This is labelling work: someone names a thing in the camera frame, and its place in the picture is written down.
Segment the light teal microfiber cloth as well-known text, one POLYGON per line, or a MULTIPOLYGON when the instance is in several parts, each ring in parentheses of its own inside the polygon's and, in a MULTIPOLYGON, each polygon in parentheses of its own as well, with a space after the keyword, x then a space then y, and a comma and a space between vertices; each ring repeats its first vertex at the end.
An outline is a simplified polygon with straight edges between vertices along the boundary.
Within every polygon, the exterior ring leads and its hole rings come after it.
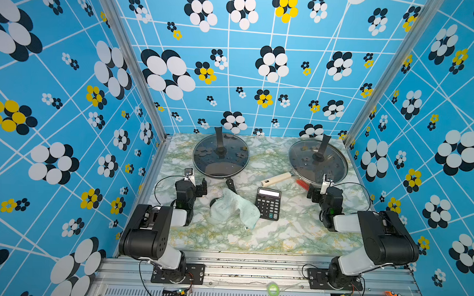
POLYGON ((225 188, 219 200, 210 207, 207 221, 222 224, 233 217, 238 217, 246 228, 254 229, 260 219, 260 212, 251 201, 225 188))

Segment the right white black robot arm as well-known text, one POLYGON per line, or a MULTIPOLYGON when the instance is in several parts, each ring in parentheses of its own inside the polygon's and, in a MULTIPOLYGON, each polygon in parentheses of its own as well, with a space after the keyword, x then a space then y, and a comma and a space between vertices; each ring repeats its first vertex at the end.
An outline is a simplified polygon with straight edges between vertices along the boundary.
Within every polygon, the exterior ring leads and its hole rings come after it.
POLYGON ((393 211, 360 210, 343 213, 343 191, 333 186, 310 186, 307 198, 320 206, 319 220, 331 232, 355 233, 362 236, 363 246, 331 260, 325 270, 331 288, 344 289, 356 285, 364 273, 386 267, 416 262, 419 246, 414 242, 399 215, 393 211))

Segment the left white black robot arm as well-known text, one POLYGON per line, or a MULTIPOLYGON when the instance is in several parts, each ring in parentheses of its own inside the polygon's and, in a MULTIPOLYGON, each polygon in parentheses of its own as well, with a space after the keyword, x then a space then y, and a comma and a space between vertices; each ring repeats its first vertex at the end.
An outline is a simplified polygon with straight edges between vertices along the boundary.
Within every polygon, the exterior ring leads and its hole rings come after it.
POLYGON ((155 267, 152 283, 192 284, 203 265, 187 264, 183 251, 169 243, 172 227, 187 227, 197 198, 207 195, 205 179, 195 185, 188 177, 175 182, 177 198, 170 206, 138 204, 121 235, 118 253, 155 267))

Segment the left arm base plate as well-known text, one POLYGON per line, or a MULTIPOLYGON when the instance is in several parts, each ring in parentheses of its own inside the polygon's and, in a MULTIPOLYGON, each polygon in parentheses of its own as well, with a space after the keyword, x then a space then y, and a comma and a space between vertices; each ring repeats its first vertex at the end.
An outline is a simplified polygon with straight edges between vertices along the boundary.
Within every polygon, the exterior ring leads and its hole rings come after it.
POLYGON ((150 282, 159 284, 202 285, 205 277, 205 264, 191 263, 179 266, 176 270, 155 267, 150 282))

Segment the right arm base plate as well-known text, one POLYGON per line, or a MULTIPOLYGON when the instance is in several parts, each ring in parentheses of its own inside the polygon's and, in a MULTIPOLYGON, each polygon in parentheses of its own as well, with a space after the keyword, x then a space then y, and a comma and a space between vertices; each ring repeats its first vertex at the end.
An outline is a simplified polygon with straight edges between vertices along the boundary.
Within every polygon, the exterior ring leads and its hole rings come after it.
POLYGON ((309 268, 307 274, 309 286, 313 290, 363 291, 363 284, 359 276, 346 276, 338 270, 321 268, 309 268))

